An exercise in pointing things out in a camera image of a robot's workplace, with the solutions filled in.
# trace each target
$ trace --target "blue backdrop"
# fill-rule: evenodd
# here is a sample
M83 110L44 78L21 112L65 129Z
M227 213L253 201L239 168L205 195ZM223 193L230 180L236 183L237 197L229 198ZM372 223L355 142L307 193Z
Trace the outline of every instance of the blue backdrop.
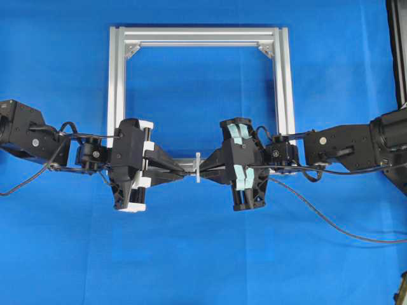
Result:
M105 133L109 26L130 24L289 27L297 131L396 108L384 1L354 0L2 1L0 100ZM152 119L176 156L220 145L222 119L274 124L271 62L215 50L129 63L128 115ZM39 168L3 152L0 166L2 190ZM352 232L407 232L407 200L379 173L282 180ZM235 213L228 187L189 178L149 189L145 213L118 213L100 177L46 173L1 198L0 304L392 304L406 246L350 240L276 185L267 202Z

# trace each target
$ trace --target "white plastic clip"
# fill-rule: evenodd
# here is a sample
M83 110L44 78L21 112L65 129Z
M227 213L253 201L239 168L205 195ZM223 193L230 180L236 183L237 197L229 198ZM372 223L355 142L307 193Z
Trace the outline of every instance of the white plastic clip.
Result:
M197 176L197 183L201 183L201 176L200 176L200 171L199 171L199 166L201 165L201 153L197 152L195 154L195 160L193 160L193 170L196 173Z

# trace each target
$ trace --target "screw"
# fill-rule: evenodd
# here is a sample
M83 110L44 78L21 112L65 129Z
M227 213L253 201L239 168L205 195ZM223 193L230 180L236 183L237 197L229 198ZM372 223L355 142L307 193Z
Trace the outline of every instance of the screw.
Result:
M326 138L325 137L320 138L319 139L319 144L320 145L325 145L326 144Z
M38 139L32 140L32 146L38 147L39 146L39 140Z

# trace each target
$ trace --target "robotic arm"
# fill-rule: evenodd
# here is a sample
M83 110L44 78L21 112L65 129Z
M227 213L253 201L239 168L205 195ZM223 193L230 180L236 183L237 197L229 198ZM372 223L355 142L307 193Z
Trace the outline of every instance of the robotic arm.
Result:
M72 133L64 132L70 126ZM264 146L250 119L234 118L220 123L223 143L199 166L200 176L229 185L235 211L266 205L265 194L270 173L302 172L311 182L323 172L342 175L384 171L407 194L407 109L390 112L366 125L341 125L320 132L294 135L268 135ZM43 164L58 172L87 173L107 171L114 196L114 208L124 212L144 211L146 189L181 180L188 172L159 145L151 141L153 124L125 119L114 135L78 133L72 122L59 130L45 124L42 114L16 100L0 102L0 148L28 161ZM113 147L102 139L113 137ZM295 140L304 141L307 166L301 166ZM67 167L71 141L78 144L76 168ZM326 170L332 162L349 172ZM308 172L317 172L313 177ZM26 180L10 192L36 178Z

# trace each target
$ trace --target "blue surface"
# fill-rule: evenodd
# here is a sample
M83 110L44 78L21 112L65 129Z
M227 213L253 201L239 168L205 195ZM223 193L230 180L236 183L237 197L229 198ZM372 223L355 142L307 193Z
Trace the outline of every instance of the blue surface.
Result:
M0 100L104 133L110 25L278 25L289 27L297 131L366 123L396 108L383 2L3 2ZM222 116L256 125L273 111L260 52L206 51L141 50L130 65L144 74L128 71L129 114L153 118L154 140L177 155L216 147ZM38 169L2 152L0 166L3 190ZM407 200L379 173L283 180L352 232L406 234ZM228 187L188 178L148 190L148 211L129 215L99 177L46 173L1 199L0 304L392 304L406 246L350 240L275 185L267 202L235 213Z

